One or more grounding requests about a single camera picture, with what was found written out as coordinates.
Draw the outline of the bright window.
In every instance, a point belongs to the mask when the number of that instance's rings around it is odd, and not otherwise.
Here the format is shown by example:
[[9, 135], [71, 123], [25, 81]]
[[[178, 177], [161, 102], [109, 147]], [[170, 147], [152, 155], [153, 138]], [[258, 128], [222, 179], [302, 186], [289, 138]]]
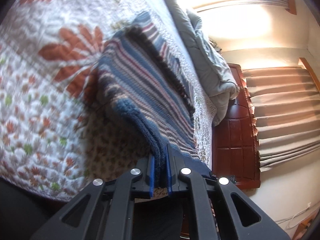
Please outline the bright window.
[[219, 29], [231, 29], [223, 21], [234, 20], [235, 30], [231, 39], [245, 36], [265, 36], [272, 32], [271, 9], [286, 10], [289, 0], [182, 0], [183, 4], [194, 9], [207, 24], [217, 24]]

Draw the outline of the grey rumpled duvet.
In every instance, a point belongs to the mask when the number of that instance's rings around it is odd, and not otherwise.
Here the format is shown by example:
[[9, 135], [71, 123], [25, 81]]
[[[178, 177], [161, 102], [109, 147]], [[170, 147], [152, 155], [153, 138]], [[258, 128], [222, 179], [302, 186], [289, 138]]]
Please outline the grey rumpled duvet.
[[215, 126], [225, 118], [229, 102], [236, 99], [238, 87], [225, 59], [209, 43], [204, 33], [202, 19], [182, 0], [165, 0], [179, 35], [191, 57], [200, 84], [216, 107]]

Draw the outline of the beige pleated curtain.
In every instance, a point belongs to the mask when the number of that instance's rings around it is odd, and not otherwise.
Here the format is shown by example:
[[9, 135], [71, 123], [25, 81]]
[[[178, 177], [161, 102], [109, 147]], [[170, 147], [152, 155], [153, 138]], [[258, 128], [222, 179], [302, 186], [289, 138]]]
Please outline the beige pleated curtain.
[[260, 170], [319, 149], [319, 91], [307, 69], [243, 71], [253, 106]]

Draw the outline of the floral quilted bedspread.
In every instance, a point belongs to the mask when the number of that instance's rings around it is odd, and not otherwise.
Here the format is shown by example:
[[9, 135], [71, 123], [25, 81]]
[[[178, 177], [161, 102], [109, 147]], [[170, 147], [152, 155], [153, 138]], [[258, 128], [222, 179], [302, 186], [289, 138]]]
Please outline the floral quilted bedspread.
[[144, 11], [194, 87], [193, 157], [210, 166], [216, 108], [164, 0], [14, 0], [1, 23], [2, 179], [67, 202], [94, 178], [112, 180], [148, 153], [95, 99], [103, 49]]

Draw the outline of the striped knitted sweater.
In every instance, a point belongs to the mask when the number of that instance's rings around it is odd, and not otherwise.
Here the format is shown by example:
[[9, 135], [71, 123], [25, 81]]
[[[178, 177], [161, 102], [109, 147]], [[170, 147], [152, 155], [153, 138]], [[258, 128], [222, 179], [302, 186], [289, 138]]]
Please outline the striped knitted sweater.
[[129, 153], [129, 147], [141, 142], [153, 156], [156, 187], [165, 185], [169, 151], [210, 177], [194, 142], [193, 86], [148, 12], [113, 35], [94, 71], [97, 104], [86, 133], [88, 148], [100, 161], [111, 148], [113, 164], [135, 161], [138, 155]]

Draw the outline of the red wooden headboard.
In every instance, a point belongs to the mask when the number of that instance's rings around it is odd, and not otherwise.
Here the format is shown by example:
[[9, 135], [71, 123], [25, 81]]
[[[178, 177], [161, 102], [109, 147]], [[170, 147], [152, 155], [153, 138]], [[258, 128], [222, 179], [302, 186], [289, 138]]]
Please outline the red wooden headboard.
[[213, 126], [212, 172], [217, 177], [233, 176], [242, 190], [260, 187], [260, 164], [256, 118], [240, 65], [229, 67], [240, 88], [229, 102], [225, 118]]

